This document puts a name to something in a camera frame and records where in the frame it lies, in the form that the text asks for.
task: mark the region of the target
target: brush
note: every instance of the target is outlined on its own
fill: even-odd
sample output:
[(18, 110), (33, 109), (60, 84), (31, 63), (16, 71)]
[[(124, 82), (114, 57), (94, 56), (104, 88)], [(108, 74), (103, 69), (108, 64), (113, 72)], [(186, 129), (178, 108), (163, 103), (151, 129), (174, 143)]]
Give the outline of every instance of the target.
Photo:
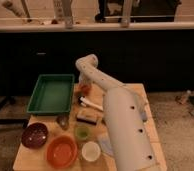
[(95, 109), (103, 112), (102, 106), (97, 105), (97, 104), (91, 102), (89, 99), (85, 98), (84, 96), (79, 96), (78, 97), (78, 102), (79, 102), (79, 104), (81, 104), (84, 107), (89, 106), (89, 107), (95, 108)]

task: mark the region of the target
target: black cabinet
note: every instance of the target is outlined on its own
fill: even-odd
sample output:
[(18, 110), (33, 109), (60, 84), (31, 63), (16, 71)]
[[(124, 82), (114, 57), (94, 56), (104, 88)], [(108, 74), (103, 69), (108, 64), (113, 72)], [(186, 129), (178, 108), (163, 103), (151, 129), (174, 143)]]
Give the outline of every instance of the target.
[(100, 70), (148, 91), (194, 89), (194, 30), (0, 33), (1, 86), (30, 95), (39, 74), (77, 81), (75, 61), (91, 53)]

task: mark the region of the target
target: sponge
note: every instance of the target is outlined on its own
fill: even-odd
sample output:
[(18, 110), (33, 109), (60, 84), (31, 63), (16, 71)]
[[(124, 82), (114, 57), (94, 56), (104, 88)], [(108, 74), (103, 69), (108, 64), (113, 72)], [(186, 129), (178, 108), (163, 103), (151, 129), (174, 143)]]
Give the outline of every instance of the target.
[(77, 121), (85, 122), (92, 125), (97, 124), (97, 115), (85, 113), (84, 111), (80, 110), (76, 116)]

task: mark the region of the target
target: cup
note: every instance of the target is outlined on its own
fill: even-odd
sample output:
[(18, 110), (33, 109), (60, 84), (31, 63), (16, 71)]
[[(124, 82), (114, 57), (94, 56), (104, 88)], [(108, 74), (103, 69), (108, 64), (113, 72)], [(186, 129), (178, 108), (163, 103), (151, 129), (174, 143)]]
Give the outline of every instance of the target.
[(85, 125), (77, 125), (74, 130), (74, 135), (78, 142), (84, 142), (90, 137), (90, 130)]

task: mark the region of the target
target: orange bowl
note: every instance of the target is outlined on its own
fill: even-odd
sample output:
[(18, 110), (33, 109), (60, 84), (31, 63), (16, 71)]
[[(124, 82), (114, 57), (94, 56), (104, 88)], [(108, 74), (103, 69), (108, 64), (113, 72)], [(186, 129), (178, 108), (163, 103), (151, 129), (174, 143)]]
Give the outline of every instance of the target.
[(55, 169), (67, 168), (74, 163), (77, 152), (77, 145), (73, 138), (63, 135), (49, 144), (47, 161)]

